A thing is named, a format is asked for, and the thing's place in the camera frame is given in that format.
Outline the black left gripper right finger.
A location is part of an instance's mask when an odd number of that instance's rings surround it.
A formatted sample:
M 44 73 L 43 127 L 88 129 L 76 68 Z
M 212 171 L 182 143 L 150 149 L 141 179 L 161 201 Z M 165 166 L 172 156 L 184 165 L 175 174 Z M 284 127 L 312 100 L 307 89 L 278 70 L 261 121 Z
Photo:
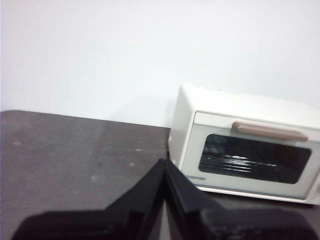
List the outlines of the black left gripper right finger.
M 168 159 L 163 183 L 173 240 L 317 240 L 307 220 L 282 209 L 226 209 Z

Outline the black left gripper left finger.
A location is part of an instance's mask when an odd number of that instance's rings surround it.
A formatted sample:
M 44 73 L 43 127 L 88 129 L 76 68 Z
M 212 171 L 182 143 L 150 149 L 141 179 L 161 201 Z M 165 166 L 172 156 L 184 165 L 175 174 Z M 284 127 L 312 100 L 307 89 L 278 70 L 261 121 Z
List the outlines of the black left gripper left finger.
M 105 209 L 48 211 L 27 217 L 14 240 L 151 240 L 160 236 L 163 177 L 157 163 Z

